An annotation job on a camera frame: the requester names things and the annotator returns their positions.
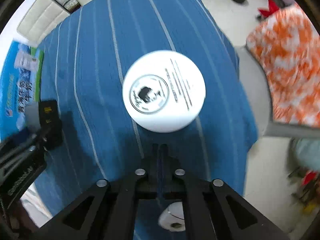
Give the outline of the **white round jar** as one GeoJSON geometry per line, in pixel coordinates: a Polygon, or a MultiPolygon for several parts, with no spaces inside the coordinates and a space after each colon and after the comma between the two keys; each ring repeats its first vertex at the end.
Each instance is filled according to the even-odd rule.
{"type": "Polygon", "coordinates": [[[171,133],[185,128],[198,116],[205,98],[206,85],[199,68],[175,51],[145,54],[124,77],[127,113],[148,131],[171,133]]]}

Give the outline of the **white power adapter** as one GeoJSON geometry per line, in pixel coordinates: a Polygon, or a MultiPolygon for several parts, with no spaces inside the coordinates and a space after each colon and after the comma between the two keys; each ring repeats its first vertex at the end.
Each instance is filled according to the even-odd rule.
{"type": "Polygon", "coordinates": [[[56,100],[32,103],[25,108],[27,128],[36,134],[37,140],[48,151],[59,147],[62,142],[62,121],[56,100]]]}

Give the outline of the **small white device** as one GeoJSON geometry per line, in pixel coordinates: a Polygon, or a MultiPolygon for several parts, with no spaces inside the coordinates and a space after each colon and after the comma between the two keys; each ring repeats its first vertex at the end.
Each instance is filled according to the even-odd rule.
{"type": "Polygon", "coordinates": [[[185,221],[182,202],[170,204],[159,216],[158,224],[170,232],[185,231],[185,221]]]}

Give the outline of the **blue milk carton box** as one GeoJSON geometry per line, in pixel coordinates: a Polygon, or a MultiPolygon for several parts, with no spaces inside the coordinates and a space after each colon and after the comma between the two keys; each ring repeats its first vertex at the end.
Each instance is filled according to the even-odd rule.
{"type": "Polygon", "coordinates": [[[44,52],[13,41],[1,72],[1,140],[25,127],[25,108],[40,100],[44,52]]]}

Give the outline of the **blue striped tablecloth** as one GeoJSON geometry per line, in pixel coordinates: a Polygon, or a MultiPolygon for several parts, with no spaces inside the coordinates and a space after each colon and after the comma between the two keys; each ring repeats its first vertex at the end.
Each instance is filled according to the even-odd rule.
{"type": "Polygon", "coordinates": [[[239,56],[201,0],[93,0],[40,47],[40,97],[57,101],[63,132],[35,181],[52,215],[161,144],[186,171],[243,193],[257,127],[239,56]]]}

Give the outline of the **teal cloth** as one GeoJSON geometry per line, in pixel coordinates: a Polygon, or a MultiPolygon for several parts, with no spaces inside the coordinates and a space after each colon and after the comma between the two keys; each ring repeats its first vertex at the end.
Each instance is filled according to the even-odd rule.
{"type": "Polygon", "coordinates": [[[291,150],[299,166],[319,172],[319,140],[292,139],[291,150]]]}

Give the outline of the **left white padded chair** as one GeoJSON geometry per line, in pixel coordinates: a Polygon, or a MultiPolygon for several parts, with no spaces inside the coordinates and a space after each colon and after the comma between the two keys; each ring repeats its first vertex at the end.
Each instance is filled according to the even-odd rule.
{"type": "Polygon", "coordinates": [[[17,27],[17,32],[38,46],[70,13],[56,0],[36,0],[17,27]]]}

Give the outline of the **orange floral cloth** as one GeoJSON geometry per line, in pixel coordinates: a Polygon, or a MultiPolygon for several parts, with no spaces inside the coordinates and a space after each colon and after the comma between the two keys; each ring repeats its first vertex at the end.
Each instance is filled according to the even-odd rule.
{"type": "Polygon", "coordinates": [[[259,24],[246,47],[263,68],[274,121],[319,127],[319,34],[293,4],[259,24]]]}

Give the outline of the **red cloth item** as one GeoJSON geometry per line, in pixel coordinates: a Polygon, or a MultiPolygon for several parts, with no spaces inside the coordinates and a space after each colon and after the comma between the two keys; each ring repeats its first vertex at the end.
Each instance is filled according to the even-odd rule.
{"type": "Polygon", "coordinates": [[[263,18],[268,18],[278,10],[279,7],[274,0],[268,0],[268,8],[258,8],[258,11],[263,18]]]}

